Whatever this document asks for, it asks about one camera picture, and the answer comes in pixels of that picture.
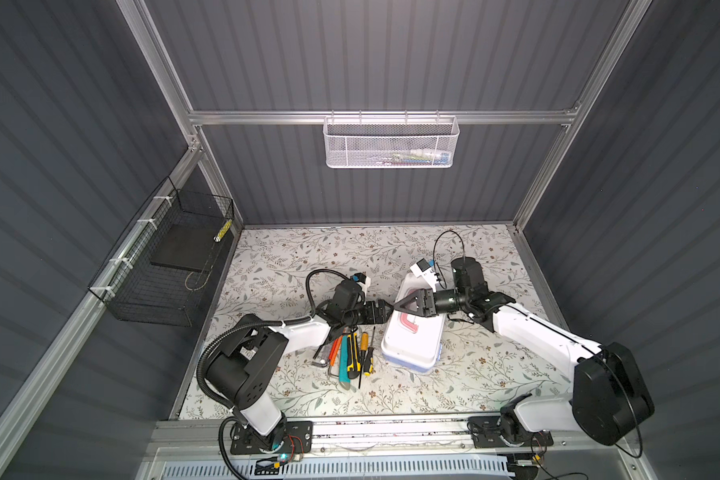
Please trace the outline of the white blue tool box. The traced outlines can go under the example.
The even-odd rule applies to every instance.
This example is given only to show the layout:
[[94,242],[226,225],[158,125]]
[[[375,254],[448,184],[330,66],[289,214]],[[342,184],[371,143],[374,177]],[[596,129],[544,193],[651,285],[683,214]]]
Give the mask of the white blue tool box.
[[382,355],[414,372],[430,372],[440,357],[445,321],[445,314],[417,317],[394,310],[381,341]]

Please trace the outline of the black yellow screwdriver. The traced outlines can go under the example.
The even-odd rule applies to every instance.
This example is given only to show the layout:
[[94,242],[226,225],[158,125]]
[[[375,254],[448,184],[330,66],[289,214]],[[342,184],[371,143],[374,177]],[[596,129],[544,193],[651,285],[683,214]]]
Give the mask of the black yellow screwdriver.
[[374,346],[373,346],[373,340],[375,336],[375,330],[372,331],[372,334],[370,336],[370,340],[368,342],[368,348],[366,349],[364,364],[363,364],[363,374],[365,376],[370,376],[373,372],[373,356],[374,356]]

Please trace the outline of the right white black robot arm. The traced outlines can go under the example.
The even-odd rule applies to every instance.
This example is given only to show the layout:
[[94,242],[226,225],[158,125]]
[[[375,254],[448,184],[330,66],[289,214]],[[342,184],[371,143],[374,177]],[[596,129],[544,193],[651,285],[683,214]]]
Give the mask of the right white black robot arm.
[[404,277],[394,315],[418,331],[431,319],[462,313],[474,325],[531,350],[563,373],[571,391],[520,394],[503,405],[498,434],[509,446],[530,444],[548,431],[580,432],[604,446],[618,446],[633,433],[644,441],[642,423],[655,412],[629,348],[585,339],[532,313],[511,295],[491,288],[481,263],[461,254],[452,260],[452,287],[441,280],[437,259],[421,259]]

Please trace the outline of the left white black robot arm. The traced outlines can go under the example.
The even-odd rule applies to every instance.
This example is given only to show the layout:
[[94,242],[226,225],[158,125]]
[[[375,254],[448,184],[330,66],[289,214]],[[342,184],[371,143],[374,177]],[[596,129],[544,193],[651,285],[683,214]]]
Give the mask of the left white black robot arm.
[[244,315],[205,347],[195,372],[198,387],[230,412],[257,448],[277,451],[286,438],[287,420],[267,388],[282,357],[305,349],[320,354],[359,326],[386,323],[393,306],[369,299],[368,283],[363,273],[349,276],[328,268],[309,272],[309,313],[287,320]]

